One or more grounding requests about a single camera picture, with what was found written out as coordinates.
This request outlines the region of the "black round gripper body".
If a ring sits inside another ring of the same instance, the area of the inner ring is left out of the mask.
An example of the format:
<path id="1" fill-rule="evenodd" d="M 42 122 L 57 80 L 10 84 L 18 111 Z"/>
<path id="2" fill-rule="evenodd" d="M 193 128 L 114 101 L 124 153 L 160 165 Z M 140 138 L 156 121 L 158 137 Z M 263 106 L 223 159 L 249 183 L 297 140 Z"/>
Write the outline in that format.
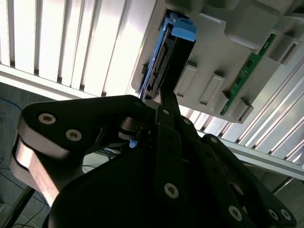
<path id="1" fill-rule="evenodd" d="M 142 120 L 138 146 L 72 181 L 56 198 L 51 228 L 204 228 L 174 117 Z"/>

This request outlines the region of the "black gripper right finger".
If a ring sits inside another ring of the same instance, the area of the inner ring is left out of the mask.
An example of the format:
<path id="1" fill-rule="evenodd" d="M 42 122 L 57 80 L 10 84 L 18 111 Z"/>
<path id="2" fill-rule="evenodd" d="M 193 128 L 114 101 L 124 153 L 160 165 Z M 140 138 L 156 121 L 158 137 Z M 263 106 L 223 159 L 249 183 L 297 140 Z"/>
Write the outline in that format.
<path id="1" fill-rule="evenodd" d="M 200 137 L 181 116 L 176 95 L 167 106 L 185 145 L 194 179 L 195 202 L 211 228 L 294 228 L 290 210 L 216 136 Z"/>

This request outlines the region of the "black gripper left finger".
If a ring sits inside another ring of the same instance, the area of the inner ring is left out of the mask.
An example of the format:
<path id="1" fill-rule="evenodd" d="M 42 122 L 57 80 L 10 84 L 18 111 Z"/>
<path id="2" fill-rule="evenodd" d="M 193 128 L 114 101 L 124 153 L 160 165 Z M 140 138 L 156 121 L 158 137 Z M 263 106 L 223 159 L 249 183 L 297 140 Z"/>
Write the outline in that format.
<path id="1" fill-rule="evenodd" d="M 20 116 L 14 158 L 52 208 L 72 181 L 136 148 L 146 115 L 160 121 L 174 117 L 169 93 L 160 89 L 157 108 L 132 95 L 28 105 Z"/>

